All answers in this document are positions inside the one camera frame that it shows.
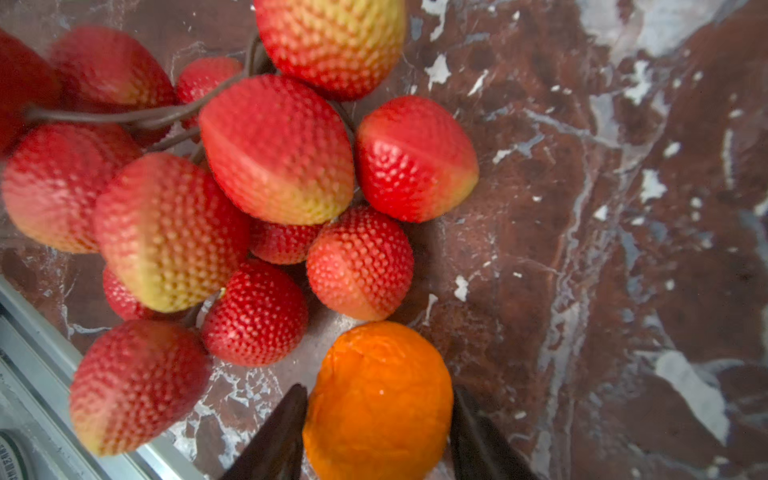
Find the small orange fake tangerine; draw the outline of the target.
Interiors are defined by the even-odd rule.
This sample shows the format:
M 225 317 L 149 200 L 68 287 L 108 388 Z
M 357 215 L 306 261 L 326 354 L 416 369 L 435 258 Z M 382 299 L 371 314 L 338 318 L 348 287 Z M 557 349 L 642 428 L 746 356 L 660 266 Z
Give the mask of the small orange fake tangerine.
M 333 343 L 309 397 L 303 441 L 320 479 L 424 479 L 443 456 L 452 379 L 416 331 L 380 321 Z

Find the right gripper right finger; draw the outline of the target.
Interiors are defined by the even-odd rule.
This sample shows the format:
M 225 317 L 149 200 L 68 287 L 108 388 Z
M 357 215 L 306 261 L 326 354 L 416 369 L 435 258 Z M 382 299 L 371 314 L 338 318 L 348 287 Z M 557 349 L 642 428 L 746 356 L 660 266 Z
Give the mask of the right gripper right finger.
M 539 479 L 463 386 L 454 387 L 450 449 L 458 480 Z

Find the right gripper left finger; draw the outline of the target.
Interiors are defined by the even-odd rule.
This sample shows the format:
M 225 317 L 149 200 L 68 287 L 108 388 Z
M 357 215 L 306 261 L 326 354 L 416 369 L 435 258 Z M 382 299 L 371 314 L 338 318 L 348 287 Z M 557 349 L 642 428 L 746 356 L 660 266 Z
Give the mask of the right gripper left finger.
M 294 384 L 220 479 L 300 479 L 307 407 L 307 388 Z

